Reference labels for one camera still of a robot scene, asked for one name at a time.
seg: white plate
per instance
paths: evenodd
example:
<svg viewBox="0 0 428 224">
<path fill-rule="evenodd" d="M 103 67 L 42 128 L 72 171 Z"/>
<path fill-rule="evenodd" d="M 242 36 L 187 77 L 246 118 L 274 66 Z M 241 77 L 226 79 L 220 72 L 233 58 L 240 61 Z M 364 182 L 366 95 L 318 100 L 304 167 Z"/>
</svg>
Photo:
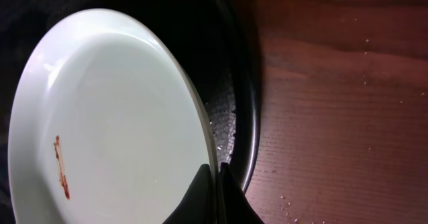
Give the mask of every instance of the white plate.
<svg viewBox="0 0 428 224">
<path fill-rule="evenodd" d="M 169 50 L 137 20 L 81 11 L 34 49 L 9 131 L 20 224 L 162 223 L 203 163 L 216 166 L 205 110 Z"/>
</svg>

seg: plate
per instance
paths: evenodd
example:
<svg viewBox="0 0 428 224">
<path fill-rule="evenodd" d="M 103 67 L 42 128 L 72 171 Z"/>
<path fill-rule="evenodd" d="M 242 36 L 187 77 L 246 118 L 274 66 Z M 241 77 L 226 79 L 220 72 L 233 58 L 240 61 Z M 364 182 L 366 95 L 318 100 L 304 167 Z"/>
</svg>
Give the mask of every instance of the plate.
<svg viewBox="0 0 428 224">
<path fill-rule="evenodd" d="M 75 13 L 34 49 L 11 113 L 18 223 L 162 223 L 217 163 L 184 71 L 137 20 Z"/>
</svg>

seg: wooden surface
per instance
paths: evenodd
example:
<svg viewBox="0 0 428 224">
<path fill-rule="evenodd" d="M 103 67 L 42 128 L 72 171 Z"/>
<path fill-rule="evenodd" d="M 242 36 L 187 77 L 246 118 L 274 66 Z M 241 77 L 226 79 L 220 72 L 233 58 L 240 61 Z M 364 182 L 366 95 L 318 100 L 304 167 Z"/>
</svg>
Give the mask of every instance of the wooden surface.
<svg viewBox="0 0 428 224">
<path fill-rule="evenodd" d="M 259 216 L 428 223 L 428 0 L 257 0 L 257 22 Z"/>
</svg>

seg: sauce smear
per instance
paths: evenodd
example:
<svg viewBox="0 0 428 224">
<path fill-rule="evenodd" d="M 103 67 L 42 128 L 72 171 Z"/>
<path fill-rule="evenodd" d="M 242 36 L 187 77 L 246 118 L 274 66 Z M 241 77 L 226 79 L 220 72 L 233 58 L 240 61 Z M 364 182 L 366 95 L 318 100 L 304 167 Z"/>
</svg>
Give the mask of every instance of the sauce smear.
<svg viewBox="0 0 428 224">
<path fill-rule="evenodd" d="M 58 163 L 58 169 L 60 170 L 60 183 L 62 188 L 64 188 L 64 194 L 66 194 L 67 199 L 70 200 L 70 192 L 68 191 L 68 184 L 67 184 L 67 179 L 65 175 L 66 170 L 65 170 L 64 161 L 62 158 L 62 151 L 61 151 L 59 136 L 56 136 L 56 141 L 54 142 L 53 146 L 55 147 L 56 160 Z"/>
</svg>

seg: black tray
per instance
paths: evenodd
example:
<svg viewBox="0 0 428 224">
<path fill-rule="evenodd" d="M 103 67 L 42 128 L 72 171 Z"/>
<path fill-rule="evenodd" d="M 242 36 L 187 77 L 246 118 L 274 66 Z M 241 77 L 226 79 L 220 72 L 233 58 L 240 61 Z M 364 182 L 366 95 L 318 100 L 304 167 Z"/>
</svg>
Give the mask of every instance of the black tray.
<svg viewBox="0 0 428 224">
<path fill-rule="evenodd" d="M 132 16 L 170 49 L 205 103 L 219 162 L 230 163 L 245 191 L 259 141 L 259 78 L 253 70 L 258 60 L 227 0 L 0 0 L 0 115 L 7 119 L 21 72 L 41 37 L 64 17 L 89 8 Z M 1 134 L 7 133 L 5 123 Z"/>
</svg>

